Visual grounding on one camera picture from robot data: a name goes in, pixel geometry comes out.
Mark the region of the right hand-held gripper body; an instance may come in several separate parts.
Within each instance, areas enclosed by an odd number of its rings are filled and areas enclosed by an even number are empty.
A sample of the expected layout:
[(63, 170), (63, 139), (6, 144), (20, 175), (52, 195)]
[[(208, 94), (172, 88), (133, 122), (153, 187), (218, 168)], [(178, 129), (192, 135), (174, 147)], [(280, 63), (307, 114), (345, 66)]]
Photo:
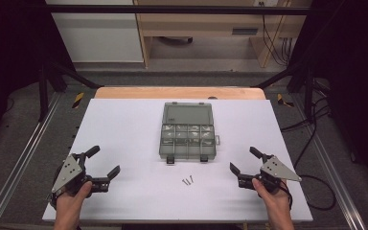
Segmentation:
[(283, 164), (276, 156), (257, 154), (256, 157), (263, 161), (258, 174), (249, 175), (237, 170), (237, 179), (240, 188), (254, 190), (255, 187), (252, 184), (252, 179), (256, 178), (264, 185), (269, 193), (275, 194), (280, 190), (283, 179), (302, 181), (299, 175)]

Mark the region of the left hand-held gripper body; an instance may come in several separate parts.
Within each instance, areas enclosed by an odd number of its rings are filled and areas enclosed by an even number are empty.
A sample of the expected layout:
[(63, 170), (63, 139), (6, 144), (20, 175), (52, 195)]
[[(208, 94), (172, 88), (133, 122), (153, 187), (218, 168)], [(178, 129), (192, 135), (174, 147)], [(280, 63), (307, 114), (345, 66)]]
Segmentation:
[(107, 193), (110, 184), (108, 176), (95, 178), (86, 173), (85, 160), (92, 156), (93, 153), (68, 155), (58, 169), (51, 193), (55, 196), (65, 192), (75, 195), (87, 181), (92, 183), (91, 193)]

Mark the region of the grey plastic compartment box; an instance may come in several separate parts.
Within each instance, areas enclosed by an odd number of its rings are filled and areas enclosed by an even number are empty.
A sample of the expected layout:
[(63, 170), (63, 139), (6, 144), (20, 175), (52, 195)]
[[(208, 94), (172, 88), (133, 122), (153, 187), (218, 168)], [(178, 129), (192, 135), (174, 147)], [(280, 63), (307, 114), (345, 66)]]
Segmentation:
[(168, 165), (176, 160), (207, 163), (217, 155), (217, 137), (210, 103), (165, 103), (159, 155)]

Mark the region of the person's right hand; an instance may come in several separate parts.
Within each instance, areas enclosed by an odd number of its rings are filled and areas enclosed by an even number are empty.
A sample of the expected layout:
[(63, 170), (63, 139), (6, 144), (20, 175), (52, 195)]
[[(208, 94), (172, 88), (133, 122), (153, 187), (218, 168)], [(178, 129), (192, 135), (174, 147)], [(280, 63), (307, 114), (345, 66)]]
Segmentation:
[(269, 193), (262, 182), (254, 178), (252, 184), (263, 199), (268, 217), (271, 220), (291, 220), (288, 203), (288, 195), (283, 191), (278, 191), (275, 195)]

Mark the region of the person's left hand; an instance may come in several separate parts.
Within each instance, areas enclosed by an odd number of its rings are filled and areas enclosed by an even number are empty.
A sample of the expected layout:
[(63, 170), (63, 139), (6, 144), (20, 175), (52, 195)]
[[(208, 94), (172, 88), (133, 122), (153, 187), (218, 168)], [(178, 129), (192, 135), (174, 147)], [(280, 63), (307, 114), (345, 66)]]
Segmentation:
[(81, 207), (88, 194), (91, 192), (92, 183), (85, 182), (74, 195), (62, 194), (57, 199), (56, 221), (77, 221), (80, 218)]

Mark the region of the white table board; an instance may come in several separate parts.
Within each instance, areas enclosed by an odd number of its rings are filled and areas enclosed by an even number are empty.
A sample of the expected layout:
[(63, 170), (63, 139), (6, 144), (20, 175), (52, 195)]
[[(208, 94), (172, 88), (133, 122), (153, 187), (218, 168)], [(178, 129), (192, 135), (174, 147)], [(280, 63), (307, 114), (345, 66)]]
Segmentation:
[[(164, 100), (94, 99), (73, 144), (75, 153), (94, 146), (86, 162), (92, 176), (120, 166), (107, 193), (83, 203), (80, 217), (97, 222), (244, 222), (267, 218), (258, 195), (240, 188), (230, 163), (243, 173), (258, 173), (262, 162), (249, 148), (291, 160), (268, 100), (213, 100), (217, 156), (208, 163), (181, 160), (169, 166), (159, 156)], [(182, 179), (194, 179), (185, 185)]]

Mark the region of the yellow black tape strip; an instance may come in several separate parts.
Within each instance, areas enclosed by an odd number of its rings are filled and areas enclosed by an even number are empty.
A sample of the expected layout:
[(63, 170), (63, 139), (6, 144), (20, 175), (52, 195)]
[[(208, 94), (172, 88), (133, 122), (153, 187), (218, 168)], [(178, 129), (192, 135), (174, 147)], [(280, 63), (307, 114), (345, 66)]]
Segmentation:
[(75, 100), (72, 104), (72, 108), (78, 108), (79, 107), (83, 96), (84, 96), (83, 92), (80, 92), (80, 93), (77, 94), (77, 96), (76, 96), (76, 98), (75, 98)]
[(294, 107), (294, 103), (288, 103), (288, 102), (286, 102), (284, 100), (282, 94), (277, 94), (277, 102), (280, 105), (284, 105), (284, 106), (287, 106), (287, 107)]

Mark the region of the black metal stand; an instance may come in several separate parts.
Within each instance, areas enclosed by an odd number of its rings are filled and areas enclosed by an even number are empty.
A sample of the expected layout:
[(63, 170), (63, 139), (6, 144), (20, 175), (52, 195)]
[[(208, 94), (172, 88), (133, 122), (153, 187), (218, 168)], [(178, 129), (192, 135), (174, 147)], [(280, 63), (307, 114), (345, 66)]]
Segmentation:
[(310, 120), (313, 120), (312, 111), (312, 91), (313, 91), (313, 71), (310, 64), (307, 61), (297, 61), (296, 63), (288, 66), (285, 70), (276, 74), (274, 77), (264, 80), (261, 83), (252, 85), (252, 88), (265, 89), (269, 85), (291, 76), (287, 84), (287, 90), (290, 93), (296, 93), (301, 88), (304, 88), (304, 115)]
[(47, 82), (53, 86), (56, 92), (63, 92), (67, 88), (67, 84), (62, 77), (63, 75), (68, 76), (91, 89), (99, 89), (101, 87), (99, 84), (81, 76), (75, 70), (71, 70), (57, 62), (49, 61), (43, 63), (41, 68), (38, 70), (40, 102), (39, 122), (42, 122), (49, 112)]

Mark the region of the wooden table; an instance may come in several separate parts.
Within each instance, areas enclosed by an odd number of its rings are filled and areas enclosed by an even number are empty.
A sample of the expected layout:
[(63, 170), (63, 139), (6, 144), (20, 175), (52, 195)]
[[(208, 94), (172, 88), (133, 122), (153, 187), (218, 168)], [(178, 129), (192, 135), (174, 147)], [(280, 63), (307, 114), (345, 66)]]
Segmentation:
[(116, 86), (99, 88), (94, 98), (265, 100), (266, 96), (262, 89), (250, 87)]

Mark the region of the white cabinet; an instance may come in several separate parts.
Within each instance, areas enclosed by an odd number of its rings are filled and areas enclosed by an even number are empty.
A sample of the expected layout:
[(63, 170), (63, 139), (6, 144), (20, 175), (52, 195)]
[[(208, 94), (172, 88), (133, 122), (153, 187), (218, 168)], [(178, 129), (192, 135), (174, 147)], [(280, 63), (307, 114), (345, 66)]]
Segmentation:
[(68, 54), (75, 63), (142, 62), (134, 13), (53, 13)]

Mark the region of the dark curtain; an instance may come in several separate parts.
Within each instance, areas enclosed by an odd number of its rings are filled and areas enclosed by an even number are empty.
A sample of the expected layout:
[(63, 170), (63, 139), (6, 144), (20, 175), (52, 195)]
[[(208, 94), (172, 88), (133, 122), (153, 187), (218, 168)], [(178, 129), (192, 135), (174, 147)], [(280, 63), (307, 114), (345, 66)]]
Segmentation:
[(27, 29), (37, 35), (50, 58), (70, 70), (74, 68), (53, 16), (31, 8), (45, 4), (46, 0), (0, 0), (0, 121), (10, 93), (36, 82), (40, 67), (29, 36), (17, 28), (16, 16), (26, 21)]
[(313, 45), (310, 68), (328, 80), (330, 105), (352, 152), (368, 168), (368, 0), (312, 0), (292, 61)]

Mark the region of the black object under desk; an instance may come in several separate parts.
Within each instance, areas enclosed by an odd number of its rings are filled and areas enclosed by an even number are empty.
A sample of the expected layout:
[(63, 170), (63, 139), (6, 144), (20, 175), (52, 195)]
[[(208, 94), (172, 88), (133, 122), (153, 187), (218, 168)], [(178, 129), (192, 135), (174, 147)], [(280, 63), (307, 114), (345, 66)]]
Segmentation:
[(177, 37), (159, 36), (158, 39), (162, 43), (168, 44), (168, 45), (188, 45), (188, 44), (193, 43), (192, 37), (177, 38)]

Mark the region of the wooden desk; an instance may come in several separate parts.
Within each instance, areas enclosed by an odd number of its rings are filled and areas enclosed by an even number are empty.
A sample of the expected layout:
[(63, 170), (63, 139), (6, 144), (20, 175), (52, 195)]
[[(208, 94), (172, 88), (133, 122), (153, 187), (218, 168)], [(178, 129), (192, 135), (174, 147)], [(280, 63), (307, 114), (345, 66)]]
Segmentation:
[[(309, 7), (312, 0), (133, 0), (136, 6)], [(304, 15), (139, 13), (143, 37), (240, 36), (250, 39), (254, 54), (265, 68), (282, 38), (297, 38)], [(258, 28), (256, 35), (232, 35), (233, 28)]]

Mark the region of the aluminium floor rail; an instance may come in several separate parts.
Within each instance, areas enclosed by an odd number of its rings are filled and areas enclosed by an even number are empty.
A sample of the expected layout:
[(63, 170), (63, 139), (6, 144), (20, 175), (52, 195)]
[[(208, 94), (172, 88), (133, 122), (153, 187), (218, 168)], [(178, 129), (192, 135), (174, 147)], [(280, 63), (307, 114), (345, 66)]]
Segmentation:
[(345, 184), (336, 170), (331, 158), (313, 127), (307, 127), (308, 133), (312, 137), (311, 143), (320, 162), (320, 165), (326, 175), (330, 186), (335, 192), (337, 203), (342, 211), (351, 230), (366, 230), (364, 221), (357, 210)]
[(11, 170), (4, 186), (0, 191), (0, 218), (4, 213), (12, 195), (19, 184), (19, 181), (26, 170), (30, 160), (35, 154), (35, 150), (49, 125), (54, 113), (58, 108), (58, 101), (61, 99), (61, 94), (55, 92), (50, 100), (48, 111), (43, 116), (42, 120), (39, 121), (33, 131), (33, 134), (29, 138), (25, 148), (22, 150), (20, 156), (17, 159), (16, 164)]

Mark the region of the black horizontal frame bar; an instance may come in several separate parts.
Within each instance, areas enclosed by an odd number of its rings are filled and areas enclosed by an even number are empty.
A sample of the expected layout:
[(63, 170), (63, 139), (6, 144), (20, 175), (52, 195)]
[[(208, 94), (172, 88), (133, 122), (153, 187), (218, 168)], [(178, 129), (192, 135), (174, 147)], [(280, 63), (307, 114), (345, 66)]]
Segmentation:
[(265, 14), (308, 15), (311, 8), (221, 7), (221, 6), (127, 6), (127, 5), (47, 5), (49, 12), (64, 13), (178, 13), (178, 14)]

